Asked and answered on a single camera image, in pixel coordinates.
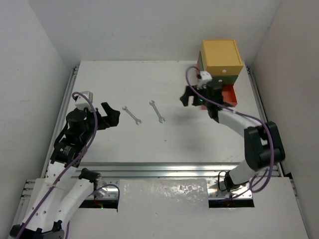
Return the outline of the silver open-end wrench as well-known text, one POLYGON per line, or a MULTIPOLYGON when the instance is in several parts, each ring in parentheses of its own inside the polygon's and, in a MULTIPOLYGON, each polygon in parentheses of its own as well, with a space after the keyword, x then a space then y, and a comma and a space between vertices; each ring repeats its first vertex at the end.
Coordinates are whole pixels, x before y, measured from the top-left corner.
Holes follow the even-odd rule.
POLYGON ((136 125, 139 125, 142 123, 142 121, 140 119, 138 119, 137 117, 135 117, 126 106, 122 107, 122 110, 124 110, 136 123, 136 125))

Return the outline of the green drawer box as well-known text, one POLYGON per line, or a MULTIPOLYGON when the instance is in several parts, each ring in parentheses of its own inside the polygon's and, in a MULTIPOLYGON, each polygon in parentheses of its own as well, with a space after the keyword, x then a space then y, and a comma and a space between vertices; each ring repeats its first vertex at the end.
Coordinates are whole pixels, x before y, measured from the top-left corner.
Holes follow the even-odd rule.
MULTIPOLYGON (((197 67, 200 69, 199 71, 197 71, 197 73, 199 74, 200 71, 204 71, 204 66, 203 66, 203 61, 202 61, 202 56, 201 56, 201 52, 199 52, 199 56, 198 56, 198 60, 197 60, 197 67)), ((230 76, 230 75, 213 75, 210 73, 210 76, 212 78, 212 80, 221 80, 224 84, 226 85, 234 85, 237 78, 238 78, 238 75, 233 75, 233 76, 230 76)))

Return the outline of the silver combination wrench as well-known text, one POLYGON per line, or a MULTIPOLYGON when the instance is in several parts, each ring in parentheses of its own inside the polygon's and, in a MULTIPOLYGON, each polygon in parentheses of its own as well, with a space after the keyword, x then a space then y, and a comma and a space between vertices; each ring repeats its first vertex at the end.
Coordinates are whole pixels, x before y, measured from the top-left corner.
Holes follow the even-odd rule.
POLYGON ((153 107, 157 117, 159 118, 159 122, 160 123, 163 123, 165 122, 165 118, 160 114, 160 112, 158 111, 156 105, 155 105, 155 102, 154 101, 150 101, 149 104, 153 107))

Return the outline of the red drawer box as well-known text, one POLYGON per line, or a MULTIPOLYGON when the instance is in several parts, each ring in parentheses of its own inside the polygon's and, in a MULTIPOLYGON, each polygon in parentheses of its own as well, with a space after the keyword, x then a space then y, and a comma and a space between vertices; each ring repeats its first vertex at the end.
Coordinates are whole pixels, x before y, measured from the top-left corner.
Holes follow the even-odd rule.
POLYGON ((234 90, 234 85, 226 85, 223 83, 222 95, 225 102, 229 103, 232 107, 237 106, 237 98, 234 90))

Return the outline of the yellow drawer box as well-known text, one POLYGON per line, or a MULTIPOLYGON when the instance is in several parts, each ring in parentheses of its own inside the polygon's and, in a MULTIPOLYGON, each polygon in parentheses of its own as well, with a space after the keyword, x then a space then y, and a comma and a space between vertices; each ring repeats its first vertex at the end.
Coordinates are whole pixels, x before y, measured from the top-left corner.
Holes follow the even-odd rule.
POLYGON ((238 76, 243 62, 234 39, 206 39, 201 44, 204 71, 213 76, 238 76))

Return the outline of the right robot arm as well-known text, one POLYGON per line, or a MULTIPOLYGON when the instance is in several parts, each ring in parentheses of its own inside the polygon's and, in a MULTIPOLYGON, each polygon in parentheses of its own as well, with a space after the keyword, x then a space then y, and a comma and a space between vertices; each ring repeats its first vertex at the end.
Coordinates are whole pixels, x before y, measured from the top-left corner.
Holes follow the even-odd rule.
POLYGON ((193 97, 193 106, 205 106, 211 119, 229 127, 244 139, 244 160, 225 173, 223 190, 235 190, 260 170, 272 169, 276 163, 285 160, 286 154, 277 125, 273 121, 262 122, 256 117, 238 112, 224 101, 220 82, 210 81, 204 87, 188 85, 180 97, 185 107, 188 106, 189 97, 193 97))

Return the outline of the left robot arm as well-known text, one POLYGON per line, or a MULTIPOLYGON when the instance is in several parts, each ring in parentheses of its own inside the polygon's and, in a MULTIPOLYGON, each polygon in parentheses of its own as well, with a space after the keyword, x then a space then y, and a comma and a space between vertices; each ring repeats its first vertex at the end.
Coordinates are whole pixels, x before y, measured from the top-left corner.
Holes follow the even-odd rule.
POLYGON ((44 182, 34 204, 22 222, 12 226, 14 239, 64 239, 69 221, 83 201, 98 187, 100 174, 82 169, 72 189, 66 189, 98 130, 116 127, 120 112, 107 102, 106 115, 92 111, 89 104, 76 107, 66 116, 66 124, 54 142, 44 182))

